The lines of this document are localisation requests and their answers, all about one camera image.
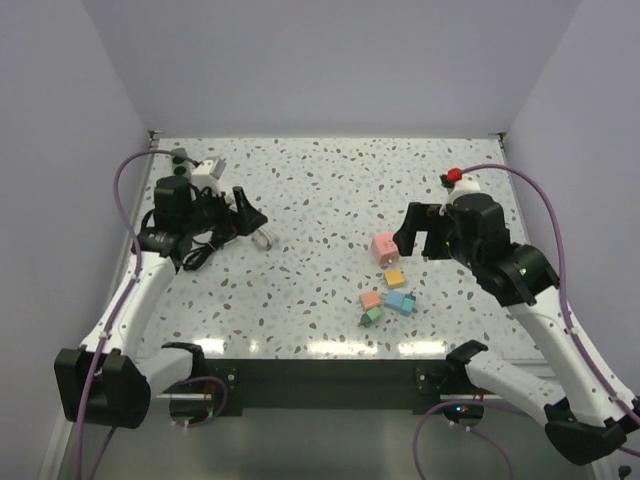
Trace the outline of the pink cube charger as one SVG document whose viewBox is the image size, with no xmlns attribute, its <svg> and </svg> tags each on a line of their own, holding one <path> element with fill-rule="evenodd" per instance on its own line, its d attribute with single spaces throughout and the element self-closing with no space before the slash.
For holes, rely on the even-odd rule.
<svg viewBox="0 0 640 480">
<path fill-rule="evenodd" d="M 400 258 L 399 250 L 393 240 L 394 233 L 386 232 L 373 237 L 371 251 L 379 266 L 393 264 Z"/>
</svg>

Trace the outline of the yellow plug cube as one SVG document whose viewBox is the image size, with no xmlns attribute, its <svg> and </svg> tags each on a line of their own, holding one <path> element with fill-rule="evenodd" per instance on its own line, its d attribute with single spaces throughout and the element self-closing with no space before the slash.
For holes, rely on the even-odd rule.
<svg viewBox="0 0 640 480">
<path fill-rule="evenodd" d="M 399 269 L 388 270 L 384 273 L 385 282 L 388 288 L 396 289 L 405 285 L 405 276 Z"/>
</svg>

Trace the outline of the blue plug cube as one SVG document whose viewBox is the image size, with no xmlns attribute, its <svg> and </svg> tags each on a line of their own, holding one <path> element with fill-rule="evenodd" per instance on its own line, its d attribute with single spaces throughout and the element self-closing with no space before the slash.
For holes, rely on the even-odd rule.
<svg viewBox="0 0 640 480">
<path fill-rule="evenodd" d="M 396 290 L 390 290 L 386 293 L 384 305 L 394 311 L 401 311 L 405 299 L 405 294 Z"/>
</svg>

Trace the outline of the teal plug cube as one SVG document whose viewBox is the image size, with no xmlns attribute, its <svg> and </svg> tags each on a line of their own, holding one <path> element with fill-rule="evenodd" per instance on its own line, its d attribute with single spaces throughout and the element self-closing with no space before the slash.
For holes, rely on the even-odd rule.
<svg viewBox="0 0 640 480">
<path fill-rule="evenodd" d="M 403 298 L 400 313 L 404 316 L 410 316 L 413 313 L 416 303 L 416 297 L 413 294 L 406 294 Z"/>
</svg>

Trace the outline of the salmon plug cube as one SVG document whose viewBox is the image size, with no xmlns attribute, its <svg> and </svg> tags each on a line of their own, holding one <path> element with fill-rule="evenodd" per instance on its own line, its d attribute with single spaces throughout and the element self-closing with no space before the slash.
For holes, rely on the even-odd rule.
<svg viewBox="0 0 640 480">
<path fill-rule="evenodd" d="M 382 298 L 376 290 L 370 290 L 361 293 L 359 295 L 359 301 L 364 310 L 377 308 L 382 304 Z"/>
</svg>

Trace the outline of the green plug cube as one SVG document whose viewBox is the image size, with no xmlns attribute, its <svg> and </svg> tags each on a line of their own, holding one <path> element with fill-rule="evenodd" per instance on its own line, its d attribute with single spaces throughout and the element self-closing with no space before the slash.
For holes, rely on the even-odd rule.
<svg viewBox="0 0 640 480">
<path fill-rule="evenodd" d="M 373 307 L 366 310 L 360 317 L 358 325 L 363 328 L 369 328 L 378 322 L 383 316 L 383 312 L 379 307 Z"/>
</svg>

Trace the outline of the green power strip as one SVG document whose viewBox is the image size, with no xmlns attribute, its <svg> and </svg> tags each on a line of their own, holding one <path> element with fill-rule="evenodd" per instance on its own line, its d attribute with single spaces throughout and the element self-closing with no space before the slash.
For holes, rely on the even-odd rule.
<svg viewBox="0 0 640 480">
<path fill-rule="evenodd" d="M 172 150 L 171 171 L 175 176 L 183 178 L 191 177 L 191 163 L 186 160 L 187 152 L 184 148 L 176 148 Z"/>
</svg>

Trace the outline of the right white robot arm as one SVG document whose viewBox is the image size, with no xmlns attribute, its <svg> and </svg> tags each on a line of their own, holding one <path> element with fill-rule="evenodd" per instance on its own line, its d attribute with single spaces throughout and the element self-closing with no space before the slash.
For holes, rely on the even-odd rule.
<svg viewBox="0 0 640 480">
<path fill-rule="evenodd" d="M 412 202 L 393 236 L 402 256 L 412 254 L 419 232 L 427 235 L 423 257 L 468 268 L 529 334 L 555 377 L 543 381 L 469 340 L 446 356 L 448 386 L 459 393 L 476 387 L 508 401 L 575 465 L 621 448 L 639 428 L 639 399 L 582 337 L 578 323 L 565 322 L 558 274 L 536 247 L 512 241 L 502 206 L 485 193 L 446 205 Z"/>
</svg>

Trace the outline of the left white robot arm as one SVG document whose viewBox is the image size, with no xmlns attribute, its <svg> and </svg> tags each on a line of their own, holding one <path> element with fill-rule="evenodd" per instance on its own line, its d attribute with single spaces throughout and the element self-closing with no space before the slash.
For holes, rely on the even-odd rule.
<svg viewBox="0 0 640 480">
<path fill-rule="evenodd" d="M 193 184 L 168 176 L 157 181 L 153 200 L 134 232 L 126 272 L 105 312 L 79 347 L 61 350 L 54 361 L 65 417 L 76 424 L 135 429 L 159 394 L 175 385 L 185 392 L 205 385 L 200 346 L 169 342 L 152 359 L 137 363 L 142 335 L 195 237 L 209 234 L 220 249 L 268 221 L 240 186 L 216 191 L 211 181 Z"/>
</svg>

